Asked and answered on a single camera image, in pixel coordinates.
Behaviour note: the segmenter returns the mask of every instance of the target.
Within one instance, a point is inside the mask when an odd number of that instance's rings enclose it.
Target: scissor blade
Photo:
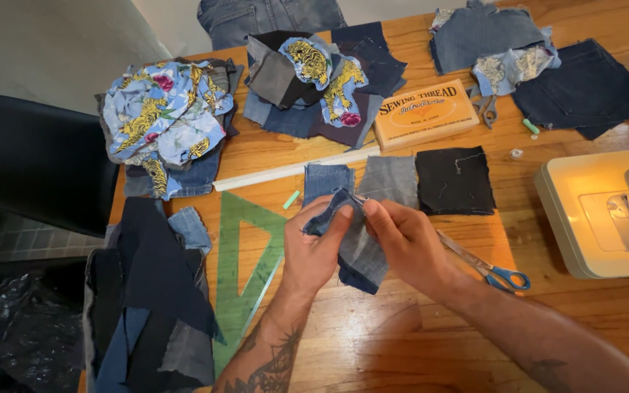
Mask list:
[[[441,231],[440,229],[436,229],[436,232],[438,232],[438,236],[440,237],[441,241],[445,243],[446,246],[450,247],[451,250],[458,253],[458,255],[460,255],[467,262],[471,263],[473,266],[476,266],[477,268],[486,269],[485,271],[482,271],[480,269],[480,272],[482,274],[484,275],[489,274],[489,271],[493,267],[491,264],[486,263],[484,260],[480,259],[477,255],[472,254],[470,251],[467,251],[465,247],[456,243],[453,239],[451,239],[446,234],[444,234],[443,231]]]

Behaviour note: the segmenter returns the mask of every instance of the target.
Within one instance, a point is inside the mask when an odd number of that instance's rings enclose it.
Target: chair backrest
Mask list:
[[[97,116],[0,96],[0,210],[103,237],[118,168]]]

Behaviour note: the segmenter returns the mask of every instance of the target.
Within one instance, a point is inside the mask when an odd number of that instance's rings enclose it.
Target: forearm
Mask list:
[[[585,326],[464,273],[447,288],[431,296],[550,392],[629,392],[629,358]]]
[[[312,299],[281,286],[213,392],[287,392]]]

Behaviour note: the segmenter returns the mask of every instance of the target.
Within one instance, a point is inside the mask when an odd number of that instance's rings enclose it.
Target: tailor's chalk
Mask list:
[[[523,125],[528,127],[528,129],[530,130],[530,132],[534,133],[534,134],[540,134],[540,130],[537,129],[536,126],[534,126],[533,124],[530,123],[530,120],[528,119],[523,119]]]
[[[292,205],[292,204],[293,204],[293,202],[295,201],[295,199],[296,199],[297,197],[299,197],[299,196],[300,196],[300,192],[299,192],[299,191],[295,191],[295,192],[293,192],[293,194],[290,196],[290,198],[288,198],[288,201],[287,201],[287,202],[283,205],[283,208],[284,208],[285,210],[288,210],[288,208],[290,207],[290,205]]]

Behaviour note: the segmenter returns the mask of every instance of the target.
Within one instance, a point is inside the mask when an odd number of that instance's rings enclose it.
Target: green triangle ruler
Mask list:
[[[237,283],[240,221],[261,228],[271,235],[241,295]],[[215,318],[226,344],[213,342],[216,379],[237,351],[278,265],[283,260],[285,221],[285,217],[257,204],[229,192],[222,193]]]

